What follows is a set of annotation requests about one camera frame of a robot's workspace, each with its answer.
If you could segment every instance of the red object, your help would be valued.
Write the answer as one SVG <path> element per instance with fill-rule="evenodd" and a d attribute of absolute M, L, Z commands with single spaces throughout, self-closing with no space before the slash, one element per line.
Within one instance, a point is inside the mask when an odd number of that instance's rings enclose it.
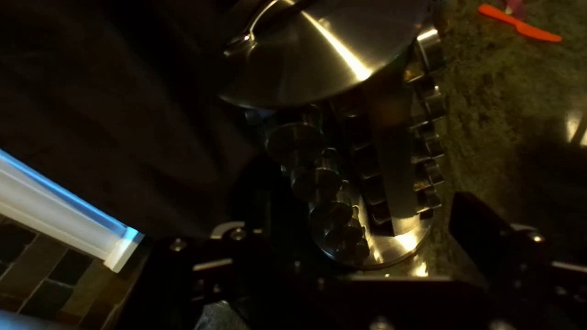
<path fill-rule="evenodd" d="M 511 23 L 519 34 L 524 34 L 528 38 L 535 38 L 535 39 L 542 39 L 542 41 L 561 41 L 563 39 L 563 36 L 548 32 L 539 27 L 533 27 L 522 19 L 517 19 L 515 16 L 509 16 L 493 5 L 482 3 L 476 6 L 476 10 L 484 16 L 493 17 L 493 19 Z"/>

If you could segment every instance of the metal lid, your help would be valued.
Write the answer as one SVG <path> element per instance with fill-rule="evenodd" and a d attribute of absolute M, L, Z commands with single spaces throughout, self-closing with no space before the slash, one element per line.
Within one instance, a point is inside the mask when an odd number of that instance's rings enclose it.
<path fill-rule="evenodd" d="M 396 60 L 425 12 L 427 0 L 262 0 L 225 43 L 220 96 L 247 107 L 331 96 Z"/>

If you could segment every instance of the orange object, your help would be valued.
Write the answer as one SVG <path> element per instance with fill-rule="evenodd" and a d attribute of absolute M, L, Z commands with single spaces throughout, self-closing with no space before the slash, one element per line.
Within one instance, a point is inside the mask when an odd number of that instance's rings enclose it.
<path fill-rule="evenodd" d="M 515 25 L 515 30 L 519 34 L 528 36 L 528 38 L 535 38 L 535 39 L 542 39 L 542 41 L 561 41 L 563 39 L 563 36 L 548 32 L 548 30 L 539 28 L 539 27 L 533 27 L 533 25 L 522 21 L 522 19 L 517 19 L 515 16 L 509 16 L 509 14 L 498 10 L 493 5 L 482 3 L 482 5 L 476 6 L 476 10 L 480 14 L 484 14 L 484 16 L 493 17 L 493 19 L 500 19 L 500 21 Z"/>

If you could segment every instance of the blue light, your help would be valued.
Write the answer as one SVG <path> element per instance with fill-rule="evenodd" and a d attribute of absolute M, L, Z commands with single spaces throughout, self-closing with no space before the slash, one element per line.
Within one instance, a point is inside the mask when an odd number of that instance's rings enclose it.
<path fill-rule="evenodd" d="M 95 208 L 87 201 L 84 201 L 78 195 L 71 193 L 64 186 L 60 186 L 54 181 L 47 179 L 45 175 L 42 175 L 40 171 L 32 170 L 31 166 L 27 166 L 25 162 L 21 162 L 16 157 L 9 155 L 3 149 L 0 149 L 0 160 L 9 162 L 12 168 L 16 168 L 18 171 L 25 173 L 32 181 L 36 181 L 38 184 L 42 184 L 43 188 L 53 192 L 56 197 L 60 197 L 62 201 L 65 201 L 67 204 L 76 208 L 78 212 L 86 214 L 87 217 L 91 217 L 98 225 L 108 226 L 113 234 L 128 237 L 128 239 L 139 239 L 142 236 L 133 226 L 126 226 L 122 221 L 119 221 L 119 219 L 108 215 L 106 212 Z"/>

